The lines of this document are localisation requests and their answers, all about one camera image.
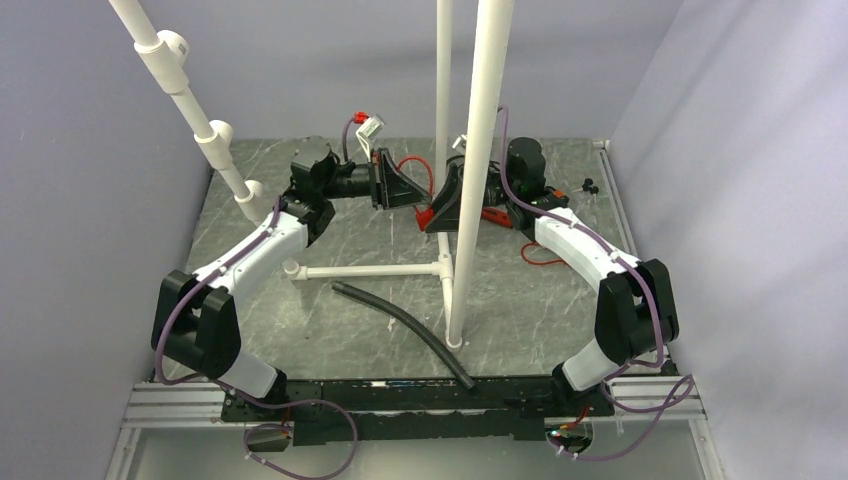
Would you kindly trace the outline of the small black key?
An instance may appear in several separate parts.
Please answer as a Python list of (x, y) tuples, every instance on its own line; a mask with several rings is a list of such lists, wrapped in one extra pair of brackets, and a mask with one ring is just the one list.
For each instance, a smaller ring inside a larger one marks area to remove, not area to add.
[(592, 178), (585, 178), (580, 186), (579, 192), (586, 193), (589, 195), (597, 195), (600, 192), (600, 187), (594, 182)]

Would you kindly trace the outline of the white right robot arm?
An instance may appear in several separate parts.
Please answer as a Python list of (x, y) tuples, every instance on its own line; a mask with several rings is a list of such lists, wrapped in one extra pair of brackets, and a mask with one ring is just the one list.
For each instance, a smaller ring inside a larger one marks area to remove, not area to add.
[(487, 168), (482, 206), (556, 254), (597, 295), (592, 339), (552, 371), (552, 404), (574, 415), (588, 404), (589, 390), (630, 365), (646, 365), (644, 354), (656, 353), (649, 365), (662, 366), (680, 327), (668, 268), (615, 247), (580, 220), (566, 194), (547, 183), (546, 166), (539, 141), (504, 140)]

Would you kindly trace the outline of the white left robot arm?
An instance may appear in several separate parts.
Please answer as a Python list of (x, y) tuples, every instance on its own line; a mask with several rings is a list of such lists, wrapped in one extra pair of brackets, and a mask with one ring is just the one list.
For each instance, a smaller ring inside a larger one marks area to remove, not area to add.
[(423, 206), (432, 199), (393, 161), (386, 148), (366, 162), (344, 161), (333, 150), (290, 166), (289, 187), (272, 202), (258, 227), (218, 259), (162, 281), (151, 334), (159, 382), (217, 381), (248, 395), (264, 420), (287, 406), (286, 374), (252, 354), (242, 342), (237, 308), (283, 263), (310, 247), (327, 229), (336, 199), (367, 198), (376, 209)]

